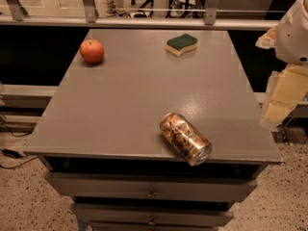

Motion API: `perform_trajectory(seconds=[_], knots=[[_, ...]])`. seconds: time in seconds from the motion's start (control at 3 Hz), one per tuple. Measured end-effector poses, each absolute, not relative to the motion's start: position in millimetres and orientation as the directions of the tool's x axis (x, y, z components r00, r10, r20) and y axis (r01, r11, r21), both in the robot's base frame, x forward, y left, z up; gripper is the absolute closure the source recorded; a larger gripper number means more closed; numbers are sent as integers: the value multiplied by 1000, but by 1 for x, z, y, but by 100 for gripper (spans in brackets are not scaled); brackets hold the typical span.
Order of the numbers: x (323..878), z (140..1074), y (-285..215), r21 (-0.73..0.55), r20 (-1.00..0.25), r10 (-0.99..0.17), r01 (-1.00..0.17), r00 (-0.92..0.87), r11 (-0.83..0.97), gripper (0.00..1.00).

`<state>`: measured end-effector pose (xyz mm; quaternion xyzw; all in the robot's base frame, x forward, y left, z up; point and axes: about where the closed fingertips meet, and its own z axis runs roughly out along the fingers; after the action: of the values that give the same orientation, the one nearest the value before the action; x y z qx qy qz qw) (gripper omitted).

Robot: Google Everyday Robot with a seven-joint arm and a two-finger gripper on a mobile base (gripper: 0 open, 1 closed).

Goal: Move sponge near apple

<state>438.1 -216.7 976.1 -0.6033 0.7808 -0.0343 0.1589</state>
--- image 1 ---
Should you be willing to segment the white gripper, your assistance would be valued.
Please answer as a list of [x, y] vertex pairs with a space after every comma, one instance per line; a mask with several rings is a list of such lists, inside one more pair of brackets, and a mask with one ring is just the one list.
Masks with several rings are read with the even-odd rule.
[[306, 6], [307, 0], [296, 0], [278, 26], [271, 27], [255, 42], [259, 48], [275, 48], [276, 57], [288, 63], [284, 70], [273, 71], [269, 77], [260, 118], [260, 125], [264, 128], [280, 125], [308, 93]]

